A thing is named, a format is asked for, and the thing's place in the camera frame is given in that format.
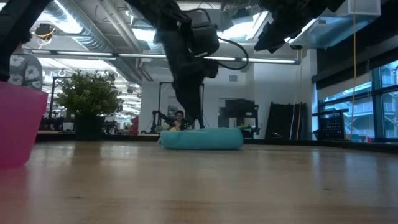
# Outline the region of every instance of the potted plant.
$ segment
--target potted plant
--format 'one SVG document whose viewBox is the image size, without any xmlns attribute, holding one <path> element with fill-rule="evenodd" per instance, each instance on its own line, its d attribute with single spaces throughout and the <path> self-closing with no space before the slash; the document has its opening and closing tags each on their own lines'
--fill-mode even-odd
<svg viewBox="0 0 398 224">
<path fill-rule="evenodd" d="M 82 74 L 77 70 L 61 82 L 62 93 L 56 102 L 75 115 L 76 139 L 99 141 L 106 115 L 120 112 L 123 100 L 107 75 L 98 72 Z"/>
</svg>

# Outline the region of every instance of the person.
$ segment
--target person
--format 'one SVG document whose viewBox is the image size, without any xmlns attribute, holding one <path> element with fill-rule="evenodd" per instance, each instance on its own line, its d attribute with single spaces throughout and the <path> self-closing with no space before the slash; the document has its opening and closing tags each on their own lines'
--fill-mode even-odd
<svg viewBox="0 0 398 224">
<path fill-rule="evenodd" d="M 10 57 L 8 83 L 41 91 L 43 87 L 42 65 L 30 50 L 22 48 L 23 44 L 30 42 L 32 34 L 28 30 L 20 38 L 20 44 Z"/>
<path fill-rule="evenodd" d="M 188 122 L 184 119 L 183 111 L 175 112 L 175 121 L 173 125 L 171 125 L 171 131 L 188 131 L 192 130 L 192 127 L 188 124 Z"/>
</svg>

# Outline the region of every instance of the wooden table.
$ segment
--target wooden table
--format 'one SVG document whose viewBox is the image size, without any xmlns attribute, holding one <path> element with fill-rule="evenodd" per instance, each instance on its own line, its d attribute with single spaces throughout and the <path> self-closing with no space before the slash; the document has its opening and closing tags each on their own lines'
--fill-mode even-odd
<svg viewBox="0 0 398 224">
<path fill-rule="evenodd" d="M 319 147 L 37 144 L 0 171 L 2 224 L 398 223 L 398 157 Z"/>
</svg>

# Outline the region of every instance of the teal cushion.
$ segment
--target teal cushion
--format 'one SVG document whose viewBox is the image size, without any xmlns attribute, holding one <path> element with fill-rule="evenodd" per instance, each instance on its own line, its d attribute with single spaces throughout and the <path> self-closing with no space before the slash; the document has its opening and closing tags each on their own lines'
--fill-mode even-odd
<svg viewBox="0 0 398 224">
<path fill-rule="evenodd" d="M 158 143 L 165 149 L 233 150 L 243 146 L 243 136 L 238 128 L 162 131 Z"/>
</svg>

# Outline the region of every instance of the gray patterned fabric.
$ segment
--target gray patterned fabric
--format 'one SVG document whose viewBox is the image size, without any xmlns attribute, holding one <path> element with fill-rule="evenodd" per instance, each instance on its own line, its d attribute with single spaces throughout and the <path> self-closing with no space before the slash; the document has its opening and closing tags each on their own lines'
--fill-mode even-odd
<svg viewBox="0 0 398 224">
<path fill-rule="evenodd" d="M 42 90 L 42 65 L 30 50 L 20 49 L 11 55 L 10 79 L 8 79 L 8 83 Z"/>
</svg>

